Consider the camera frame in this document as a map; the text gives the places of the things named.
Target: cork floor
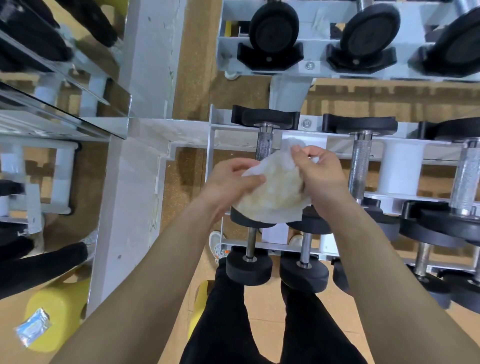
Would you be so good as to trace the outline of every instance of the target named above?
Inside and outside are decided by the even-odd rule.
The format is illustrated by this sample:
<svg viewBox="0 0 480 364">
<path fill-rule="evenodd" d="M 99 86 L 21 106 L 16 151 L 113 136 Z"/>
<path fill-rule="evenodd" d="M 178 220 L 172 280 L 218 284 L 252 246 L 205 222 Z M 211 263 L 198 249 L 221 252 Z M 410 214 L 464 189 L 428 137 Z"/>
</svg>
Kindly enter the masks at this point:
<svg viewBox="0 0 480 364">
<path fill-rule="evenodd" d="M 229 109 L 233 104 L 251 108 L 268 106 L 269 78 L 241 77 L 227 81 L 215 66 L 215 45 L 221 0 L 190 0 L 185 14 L 184 36 L 178 69 L 174 118 L 208 120 L 210 104 Z M 345 116 L 397 116 L 399 121 L 443 121 L 455 117 L 480 116 L 478 86 L 426 85 L 421 83 L 385 83 L 366 80 L 319 80 L 307 96 L 302 112 L 321 115 L 330 112 Z M 102 194 L 107 145 L 84 145 L 75 163 L 72 205 L 75 213 L 58 217 L 45 230 L 48 249 L 78 241 L 96 224 Z M 215 161 L 248 156 L 248 153 L 216 151 Z M 48 184 L 52 160 L 48 154 L 32 156 L 32 174 Z M 342 161 L 345 173 L 349 162 Z M 369 167 L 368 188 L 375 190 L 379 163 Z M 182 148 L 175 161 L 168 163 L 162 209 L 165 226 L 193 197 L 204 180 L 205 151 Z M 426 166 L 422 170 L 419 194 L 448 197 L 455 169 Z M 224 225 L 229 238 L 246 238 L 246 229 L 227 218 Z M 416 243 L 401 239 L 395 247 L 405 256 L 413 256 Z M 433 259 L 455 262 L 470 261 L 471 249 L 451 251 L 435 249 Z M 278 361 L 284 330 L 284 304 L 281 299 L 278 261 L 274 259 L 272 279 L 260 287 L 247 287 L 245 303 L 252 331 L 260 352 Z M 202 254 L 190 287 L 180 309 L 175 327 L 160 363 L 178 363 L 187 341 L 187 327 L 193 310 L 195 292 L 204 279 L 213 279 L 215 265 L 208 249 Z M 0 301 L 0 357 L 5 363 L 47 363 L 53 353 L 39 354 L 22 350 L 13 328 L 23 319 L 23 312 L 33 290 Z M 319 294 L 323 303 L 348 338 L 373 363 L 353 299 L 341 292 L 333 282 Z M 478 343 L 480 315 L 452 304 L 449 314 Z"/>
</svg>

